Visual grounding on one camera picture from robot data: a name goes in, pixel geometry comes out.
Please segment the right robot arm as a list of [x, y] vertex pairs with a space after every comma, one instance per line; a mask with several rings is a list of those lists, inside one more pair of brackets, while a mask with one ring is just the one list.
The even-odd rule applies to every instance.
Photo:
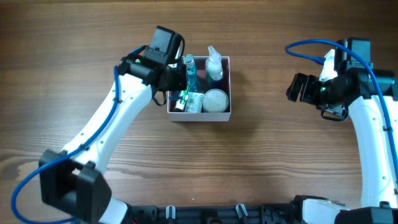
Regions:
[[397, 223], [397, 75], [373, 67], [367, 39], [302, 40], [287, 45], [285, 51], [323, 67], [318, 77], [295, 74], [287, 98], [315, 106], [323, 119], [351, 119], [362, 172], [360, 208], [298, 195], [292, 202], [291, 220]]

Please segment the clear foam pump bottle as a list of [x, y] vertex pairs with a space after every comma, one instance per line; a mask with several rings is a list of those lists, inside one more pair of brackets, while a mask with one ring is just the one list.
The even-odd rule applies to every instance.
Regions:
[[211, 45], [208, 47], [209, 56], [205, 62], [206, 82], [210, 89], [217, 88], [223, 79], [222, 56]]

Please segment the blue disposable razor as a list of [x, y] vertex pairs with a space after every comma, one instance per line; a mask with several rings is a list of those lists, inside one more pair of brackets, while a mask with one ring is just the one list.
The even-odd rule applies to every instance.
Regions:
[[169, 94], [169, 100], [181, 100], [180, 96], [181, 91], [171, 91]]

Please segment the cotton swab round container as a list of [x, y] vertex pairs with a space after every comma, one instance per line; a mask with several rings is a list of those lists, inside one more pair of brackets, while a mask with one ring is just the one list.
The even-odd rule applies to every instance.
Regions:
[[202, 106], [204, 112], [223, 113], [229, 106], [229, 97], [223, 90], [214, 88], [205, 93]]

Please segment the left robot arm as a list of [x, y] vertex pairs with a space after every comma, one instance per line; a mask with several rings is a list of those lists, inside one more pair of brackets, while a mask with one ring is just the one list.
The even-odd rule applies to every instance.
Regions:
[[80, 134], [60, 152], [41, 156], [45, 204], [81, 223], [135, 223], [131, 206], [112, 196], [104, 173], [127, 128], [155, 94], [186, 89], [184, 48], [182, 35], [157, 26], [149, 45], [119, 61], [111, 90]]

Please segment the teal mouthwash bottle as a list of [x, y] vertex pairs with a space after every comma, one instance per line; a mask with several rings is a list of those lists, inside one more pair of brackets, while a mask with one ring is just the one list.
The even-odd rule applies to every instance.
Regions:
[[198, 78], [197, 78], [197, 67], [193, 55], [187, 54], [183, 58], [183, 63], [186, 66], [187, 71], [187, 83], [189, 84], [191, 92], [198, 91]]

